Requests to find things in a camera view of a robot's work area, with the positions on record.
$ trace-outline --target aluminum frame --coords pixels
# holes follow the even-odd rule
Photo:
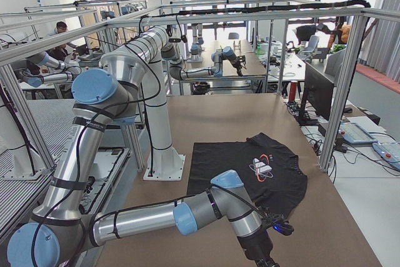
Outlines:
[[[312,3],[309,1],[298,1],[298,3]],[[155,10],[160,10],[165,8],[165,6],[158,6],[154,8],[150,8],[147,10],[143,10],[141,12],[132,13],[128,15],[124,15],[122,17],[118,17],[112,20],[103,21],[93,26],[88,26],[81,29],[76,29],[74,31],[60,34],[54,37],[46,38],[41,41],[37,41],[34,43],[29,43],[27,45],[22,45],[18,48],[10,49],[4,51],[0,58],[0,66],[3,66],[7,63],[13,62],[17,59],[22,59],[27,56],[33,55],[39,51],[50,48],[51,46],[60,45],[62,43],[68,42],[72,39],[80,38],[85,34],[95,33],[98,31],[105,30],[107,28],[118,28],[118,27],[135,27],[139,25],[138,18],[147,13],[150,13]],[[339,75],[339,78],[345,78],[349,74],[354,72],[355,62],[356,62],[356,54],[358,53],[358,49],[361,45],[360,36],[364,31],[364,25],[368,18],[377,18],[377,19],[385,19],[389,21],[399,22],[400,23],[400,13],[394,11],[384,11],[379,9],[369,9],[369,8],[360,8],[360,7],[345,7],[345,8],[330,8],[330,9],[314,9],[314,10],[292,10],[292,11],[267,11],[260,13],[249,13],[249,14],[218,14],[218,15],[203,15],[203,16],[181,16],[179,17],[179,22],[182,25],[188,23],[212,23],[212,22],[224,22],[224,21],[255,21],[255,20],[273,20],[273,19],[284,19],[288,20],[291,18],[316,18],[316,17],[327,17],[327,16],[355,16],[355,23],[351,29],[351,36],[349,40],[349,44],[347,48],[349,51],[346,51],[346,55],[344,58],[343,68]],[[176,20],[174,16],[166,16],[163,18],[152,18],[149,17],[142,21],[143,26],[152,26],[152,25],[168,25],[175,24]],[[332,116],[328,125],[328,132],[325,139],[324,147],[322,149],[322,155],[320,160],[321,169],[323,171],[327,171],[329,167],[329,160],[331,158],[331,153],[334,144],[335,136],[332,134],[337,130],[336,126],[339,125],[340,110],[343,108],[342,104],[344,104],[344,100],[347,98],[347,94],[349,91],[350,82],[348,80],[343,81],[337,87],[336,97],[333,107],[332,107]]]
[[[16,29],[16,28],[23,28],[25,26],[34,26],[37,24],[41,24],[41,23],[46,23],[46,22],[50,22],[50,21],[55,21],[58,20],[60,18],[71,18],[71,17],[79,17],[79,16],[83,16],[86,14],[94,14],[96,13],[96,10],[94,9],[88,9],[88,10],[83,10],[83,11],[66,11],[62,14],[57,14],[53,17],[48,17],[48,18],[41,18],[41,19],[30,19],[28,21],[21,21],[21,22],[15,22],[15,23],[10,23],[10,24],[2,24],[0,25],[0,31],[9,31],[11,29]],[[38,14],[38,13],[34,13],[34,14],[28,14],[26,13],[25,16],[26,17],[32,17],[32,16],[45,16],[46,13],[42,13],[42,14]],[[25,17],[24,15],[20,16],[19,13],[17,14],[17,16],[14,17]]]

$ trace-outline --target chair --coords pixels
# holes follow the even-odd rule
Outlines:
[[[302,61],[311,61],[311,58],[317,50],[318,42],[318,36],[311,36],[307,46],[297,54],[299,59],[301,59]]]
[[[239,39],[239,34],[238,33],[229,33],[227,36],[228,40],[236,40]]]

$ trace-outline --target curtain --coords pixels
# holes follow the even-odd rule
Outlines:
[[[400,0],[383,0],[382,9],[400,11]],[[400,23],[379,20],[366,64],[400,82]]]

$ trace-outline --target man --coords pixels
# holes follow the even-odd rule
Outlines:
[[[56,24],[56,28],[54,28],[54,31],[49,33],[47,36],[51,37],[51,36],[55,36],[57,34],[62,34],[65,33],[68,30],[67,24],[65,22],[59,21]],[[76,48],[77,46],[74,43],[68,42],[67,45],[71,48]]]

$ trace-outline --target table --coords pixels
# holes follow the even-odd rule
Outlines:
[[[259,56],[260,60],[267,59],[267,54],[263,54]],[[278,83],[279,81],[279,73],[281,68],[275,65],[269,65],[269,72],[268,72],[268,83]],[[287,88],[291,81],[298,81],[304,82],[304,77],[306,73],[306,63],[303,62],[295,53],[286,53],[285,56],[285,68],[283,74],[283,81],[282,81],[282,95],[288,95]],[[301,92],[301,87],[298,84],[297,90]]]
[[[282,267],[381,266],[283,99],[275,94],[176,96],[169,98],[174,147],[186,155],[182,181],[149,182],[137,176],[126,207],[186,194],[194,142],[245,141],[264,132],[299,155],[308,176],[306,195],[289,217],[291,236],[269,230],[271,256]],[[110,241],[97,267],[255,266],[248,261],[226,218],[181,236],[176,228]]]
[[[25,82],[19,83],[19,87],[22,89],[22,91],[25,93],[25,95],[27,92],[30,92],[33,100],[36,99],[37,92],[41,92],[43,94],[44,98],[47,99],[48,98],[47,95],[43,93],[46,91],[55,91],[57,94],[57,97],[62,99],[63,95],[61,94],[59,85],[60,85],[59,83],[45,83],[45,84],[41,84],[39,87],[32,87]]]
[[[225,46],[233,47],[233,43],[235,42],[238,45],[239,40],[225,40],[225,41],[213,41],[210,44],[203,46],[205,49],[201,53],[201,57],[203,61],[201,63],[188,63],[186,62],[186,69],[195,69],[195,68],[206,68],[214,65],[214,62],[211,60],[212,53],[215,53],[216,49],[223,48]],[[243,76],[238,76],[236,73],[236,69],[231,66],[229,61],[223,62],[223,76],[221,78],[216,78],[214,76],[205,77],[205,78],[190,78],[185,79],[183,81],[179,81],[179,92],[180,95],[183,95],[183,84],[184,83],[193,83],[196,81],[245,81],[245,80],[259,80],[265,83],[266,81],[266,70],[265,67],[260,63],[257,55],[253,52],[253,48],[250,43],[243,39],[240,40],[241,48],[234,49],[237,56],[246,56],[246,68],[242,68]]]

